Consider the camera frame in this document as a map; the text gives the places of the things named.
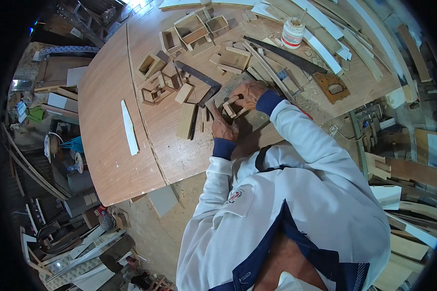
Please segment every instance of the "navy blue cuff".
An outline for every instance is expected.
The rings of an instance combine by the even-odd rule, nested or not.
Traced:
[[[282,100],[283,99],[278,96],[278,94],[274,90],[268,89],[257,100],[256,110],[264,112],[265,114],[270,116],[272,114],[272,111],[274,111],[275,106],[277,106],[277,104],[280,103]]]
[[[236,148],[236,143],[224,138],[214,137],[214,150],[212,156],[232,160],[233,150]]]

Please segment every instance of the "wooden table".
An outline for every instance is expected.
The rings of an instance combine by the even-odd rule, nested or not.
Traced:
[[[244,35],[263,39],[282,31],[282,25],[259,18],[250,23],[242,19],[244,9],[240,6],[212,6],[212,16],[224,15],[230,24],[230,31],[222,33],[213,41],[216,46],[192,57],[190,52],[176,59],[199,70],[215,81],[226,84],[234,74],[221,75],[210,57],[224,48],[224,42],[241,40]],[[209,165],[213,141],[209,126],[199,131],[197,123],[194,140],[176,137],[181,105],[175,101],[176,93],[171,94],[157,106],[138,103],[140,98],[137,87],[142,80],[135,70],[140,66],[146,54],[156,54],[160,50],[159,32],[172,26],[181,18],[184,10],[161,12],[149,4],[140,14],[123,25],[97,53],[89,64],[79,84],[79,119],[82,142],[87,165],[97,194],[103,205],[109,206],[138,195],[142,195],[165,185],[175,183],[205,171]],[[363,32],[371,37],[371,32],[362,18],[356,19],[363,25]],[[300,48],[297,54],[303,54]],[[364,63],[353,52],[351,70],[342,79],[351,95],[332,105],[323,95],[314,80],[304,87],[295,103],[307,111],[317,124],[346,113],[369,101],[399,88],[397,76],[389,74],[380,63],[384,78],[377,83]],[[291,63],[283,63],[290,68]],[[170,61],[164,70],[174,75]],[[190,78],[195,85],[194,93],[188,102],[199,101],[209,89],[201,81]],[[125,100],[133,121],[134,132],[139,145],[139,153],[131,156],[124,130],[121,101]],[[233,157],[245,156],[259,147],[274,144],[282,140],[273,125],[267,125],[255,132],[246,143],[240,144]]]

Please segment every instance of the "green cloth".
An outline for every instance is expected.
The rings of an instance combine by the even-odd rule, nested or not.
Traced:
[[[27,119],[40,122],[44,117],[44,111],[40,106],[36,106],[33,108],[29,108],[29,114],[27,115]]]

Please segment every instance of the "glue jar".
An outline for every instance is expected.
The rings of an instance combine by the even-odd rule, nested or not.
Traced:
[[[303,40],[304,32],[304,22],[300,22],[296,17],[290,17],[283,25],[281,41],[287,48],[297,49]]]

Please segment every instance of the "hand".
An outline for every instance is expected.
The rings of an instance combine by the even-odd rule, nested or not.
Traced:
[[[266,86],[259,81],[245,81],[230,94],[230,98],[243,95],[244,99],[238,99],[235,104],[247,109],[256,109],[257,100],[267,90]]]
[[[223,108],[221,106],[217,108],[215,102],[211,102],[207,107],[214,117],[214,122],[212,123],[212,136],[236,142],[238,139],[239,128],[235,120],[233,120],[232,125],[229,125],[222,117]]]

